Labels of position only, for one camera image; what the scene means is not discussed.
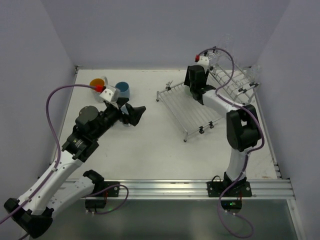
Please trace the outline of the light green plastic cup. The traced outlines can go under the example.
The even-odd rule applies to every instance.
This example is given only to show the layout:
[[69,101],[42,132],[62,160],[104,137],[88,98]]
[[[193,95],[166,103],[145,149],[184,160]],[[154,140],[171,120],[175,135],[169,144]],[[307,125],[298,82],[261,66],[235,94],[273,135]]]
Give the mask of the light green plastic cup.
[[189,88],[186,88],[186,89],[184,90],[184,92],[185,92],[188,96],[192,96]]

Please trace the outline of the grey ceramic mug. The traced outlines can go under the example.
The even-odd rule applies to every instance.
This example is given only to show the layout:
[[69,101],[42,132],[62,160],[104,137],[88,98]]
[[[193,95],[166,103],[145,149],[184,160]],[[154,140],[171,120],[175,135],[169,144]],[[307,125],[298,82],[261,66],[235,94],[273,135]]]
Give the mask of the grey ceramic mug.
[[121,107],[121,111],[122,111],[123,114],[126,114],[126,115],[129,114],[128,109],[127,109],[127,107],[126,107],[126,104],[124,104],[124,105]]

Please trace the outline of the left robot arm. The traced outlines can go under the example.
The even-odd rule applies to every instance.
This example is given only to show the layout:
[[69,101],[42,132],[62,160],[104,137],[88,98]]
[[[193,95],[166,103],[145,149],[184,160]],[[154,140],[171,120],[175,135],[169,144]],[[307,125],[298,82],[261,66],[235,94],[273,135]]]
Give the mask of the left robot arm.
[[104,178],[94,170],[86,171],[70,187],[58,193],[68,177],[81,167],[99,147],[98,140],[116,122],[136,126],[145,106],[133,107],[128,98],[120,98],[115,104],[107,102],[105,110],[99,111],[89,105],[79,111],[72,133],[63,145],[53,163],[43,175],[18,198],[9,198],[4,208],[30,237],[42,236],[53,223],[54,217],[77,199],[91,195]]

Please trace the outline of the white patterned ceramic mug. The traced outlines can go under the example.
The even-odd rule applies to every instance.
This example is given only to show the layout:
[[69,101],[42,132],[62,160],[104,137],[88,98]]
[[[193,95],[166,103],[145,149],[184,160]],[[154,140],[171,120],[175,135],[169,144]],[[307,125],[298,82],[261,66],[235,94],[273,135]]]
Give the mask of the white patterned ceramic mug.
[[[108,79],[106,76],[101,76],[99,78],[95,78],[93,79],[90,83],[90,86],[92,87],[105,87],[106,85],[108,85]],[[98,102],[98,103],[102,103],[103,99],[100,97],[100,92],[92,89],[91,93],[94,97],[94,99]]]

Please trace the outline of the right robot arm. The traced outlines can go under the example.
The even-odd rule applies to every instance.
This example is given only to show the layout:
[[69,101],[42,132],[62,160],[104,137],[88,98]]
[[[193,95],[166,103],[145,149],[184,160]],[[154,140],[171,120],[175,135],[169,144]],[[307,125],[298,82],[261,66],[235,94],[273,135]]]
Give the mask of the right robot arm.
[[256,109],[253,105],[238,105],[217,94],[217,89],[207,84],[207,74],[201,65],[187,67],[184,84],[192,98],[208,107],[226,121],[226,138],[231,147],[223,188],[237,186],[246,181],[246,168],[253,148],[262,138]]

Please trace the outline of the light blue plastic cup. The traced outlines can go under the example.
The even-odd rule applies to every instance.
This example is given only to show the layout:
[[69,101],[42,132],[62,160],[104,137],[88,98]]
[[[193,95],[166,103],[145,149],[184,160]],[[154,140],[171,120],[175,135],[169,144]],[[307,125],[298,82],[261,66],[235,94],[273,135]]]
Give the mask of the light blue plastic cup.
[[120,94],[119,94],[120,98],[128,98],[128,99],[130,98],[130,86],[127,82],[125,81],[118,82],[115,85],[115,87],[120,91]]

